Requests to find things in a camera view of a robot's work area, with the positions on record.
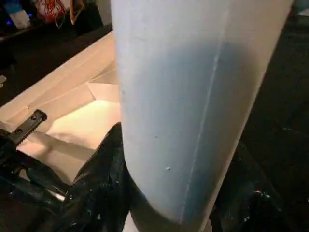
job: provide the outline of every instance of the black trash bag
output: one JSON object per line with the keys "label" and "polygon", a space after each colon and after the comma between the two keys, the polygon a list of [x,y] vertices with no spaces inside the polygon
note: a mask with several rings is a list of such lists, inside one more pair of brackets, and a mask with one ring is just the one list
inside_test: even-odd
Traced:
{"label": "black trash bag", "polygon": [[128,211],[128,172],[117,123],[78,172],[53,231],[121,232]]}

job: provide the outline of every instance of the black plastic part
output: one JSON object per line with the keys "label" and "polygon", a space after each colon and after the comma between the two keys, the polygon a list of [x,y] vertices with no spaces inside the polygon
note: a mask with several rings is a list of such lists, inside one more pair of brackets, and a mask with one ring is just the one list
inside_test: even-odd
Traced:
{"label": "black plastic part", "polygon": [[121,232],[129,211],[121,124],[108,132],[66,195],[55,232]]}
{"label": "black plastic part", "polygon": [[244,144],[236,149],[215,203],[217,232],[298,232],[281,197],[253,160]]}
{"label": "black plastic part", "polygon": [[46,189],[35,185],[23,178],[0,171],[1,192],[7,193],[12,198],[44,208],[53,214],[57,214],[62,202]]}

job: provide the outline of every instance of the white cylinder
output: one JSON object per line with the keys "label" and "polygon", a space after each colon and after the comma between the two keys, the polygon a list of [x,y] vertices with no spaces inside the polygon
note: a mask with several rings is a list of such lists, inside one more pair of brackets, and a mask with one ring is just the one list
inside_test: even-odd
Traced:
{"label": "white cylinder", "polygon": [[207,221],[291,3],[112,1],[126,163],[164,218]]}

